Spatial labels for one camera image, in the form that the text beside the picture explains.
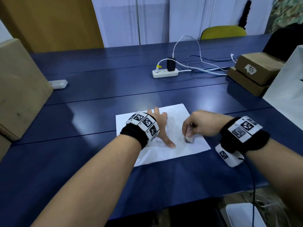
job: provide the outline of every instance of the chair backrest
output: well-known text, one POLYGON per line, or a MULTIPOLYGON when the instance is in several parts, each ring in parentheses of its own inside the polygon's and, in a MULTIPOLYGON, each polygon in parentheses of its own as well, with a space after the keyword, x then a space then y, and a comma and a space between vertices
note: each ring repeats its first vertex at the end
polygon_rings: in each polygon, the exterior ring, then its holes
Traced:
POLYGON ((205 29, 201 34, 201 40, 241 37, 246 35, 245 30, 237 25, 222 25, 205 29))

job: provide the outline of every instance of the white paper bag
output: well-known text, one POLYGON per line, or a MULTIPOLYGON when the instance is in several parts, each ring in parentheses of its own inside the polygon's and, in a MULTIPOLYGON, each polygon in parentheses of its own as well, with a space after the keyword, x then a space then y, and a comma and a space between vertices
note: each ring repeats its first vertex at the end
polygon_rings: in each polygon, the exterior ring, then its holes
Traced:
POLYGON ((303 130, 303 45, 297 46, 263 96, 303 130))

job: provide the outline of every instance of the sheet of paper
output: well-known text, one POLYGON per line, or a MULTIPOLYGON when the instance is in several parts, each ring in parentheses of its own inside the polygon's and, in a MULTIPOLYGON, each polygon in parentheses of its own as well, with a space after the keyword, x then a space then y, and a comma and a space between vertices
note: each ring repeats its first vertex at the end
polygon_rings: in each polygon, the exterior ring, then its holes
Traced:
MULTIPOLYGON (((210 149, 206 140, 196 135, 194 143, 186 143, 182 134, 182 124, 189 117, 189 113, 184 104, 177 104, 168 107, 159 108, 160 113, 166 112, 168 115, 166 133, 168 137, 176 144, 176 148, 167 147, 161 139, 156 137, 149 145, 147 145, 139 154, 134 166, 164 161, 181 156, 200 153, 210 149)), ((117 136, 120 134, 125 122, 134 114, 127 113, 116 115, 117 136)))

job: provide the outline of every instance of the cardboard box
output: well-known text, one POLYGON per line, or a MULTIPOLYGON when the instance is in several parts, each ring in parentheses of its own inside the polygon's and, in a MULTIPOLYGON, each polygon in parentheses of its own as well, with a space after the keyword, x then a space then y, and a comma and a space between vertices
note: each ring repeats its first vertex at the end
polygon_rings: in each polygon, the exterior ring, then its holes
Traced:
POLYGON ((260 85, 270 85, 278 75, 284 61, 266 53, 243 54, 235 68, 260 85))
POLYGON ((5 156, 6 152, 9 150, 11 142, 7 140, 4 136, 0 135, 0 161, 5 156))
POLYGON ((244 87, 247 91, 249 91, 254 96, 262 96, 266 92, 269 86, 261 86, 249 79, 243 73, 237 71, 235 67, 231 67, 227 72, 227 75, 244 87))
POLYGON ((0 132, 22 137, 53 88, 18 39, 0 44, 0 132))

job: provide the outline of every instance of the blue table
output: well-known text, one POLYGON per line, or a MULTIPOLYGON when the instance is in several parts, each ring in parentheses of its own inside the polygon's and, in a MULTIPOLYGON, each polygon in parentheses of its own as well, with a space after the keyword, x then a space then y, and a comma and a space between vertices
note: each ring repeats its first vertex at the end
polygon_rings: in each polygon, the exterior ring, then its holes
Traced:
MULTIPOLYGON (((260 52, 269 37, 202 41, 202 56, 222 60, 230 53, 260 52)), ((32 55, 48 80, 67 79, 68 86, 53 92, 23 138, 13 143, 0 162, 0 226, 29 226, 62 185, 115 138, 116 114, 183 103, 189 113, 204 109, 248 115, 274 139, 303 155, 299 143, 303 131, 229 77, 185 72, 154 79, 152 70, 160 59, 171 55, 173 46, 32 55)), ((176 47, 175 57, 182 63, 192 54, 199 54, 194 41, 176 47)), ((212 63, 233 65, 232 61, 212 63)), ((197 57, 191 57, 189 64, 201 66, 197 57)), ((110 218, 252 189, 247 166, 228 167, 214 151, 220 137, 206 139, 210 151, 134 168, 110 218)), ((257 187, 267 185, 253 170, 257 187)))

